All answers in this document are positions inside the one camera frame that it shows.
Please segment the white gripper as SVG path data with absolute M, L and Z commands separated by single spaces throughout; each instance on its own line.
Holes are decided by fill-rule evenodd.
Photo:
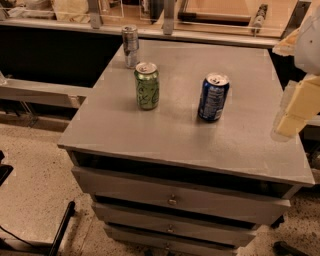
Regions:
M 294 55 L 295 66 L 313 74 L 299 82 L 290 80 L 283 92 L 271 138 L 287 142 L 320 112 L 320 76 L 316 76 L 320 74 L 320 6 L 300 29 L 295 29 L 277 43 L 272 52 L 279 56 Z

